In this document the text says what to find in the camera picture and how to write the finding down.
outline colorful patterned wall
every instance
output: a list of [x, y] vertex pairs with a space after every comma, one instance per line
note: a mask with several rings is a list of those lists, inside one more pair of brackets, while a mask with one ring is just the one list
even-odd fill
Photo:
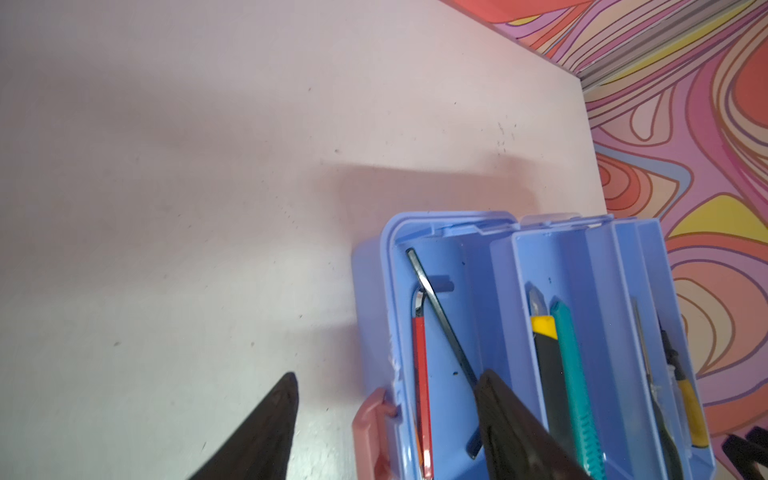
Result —
[[[691, 0], [596, 0], [504, 24], [578, 74]], [[585, 94], [607, 208], [659, 217], [720, 463], [768, 427], [768, 0], [727, 10]]]

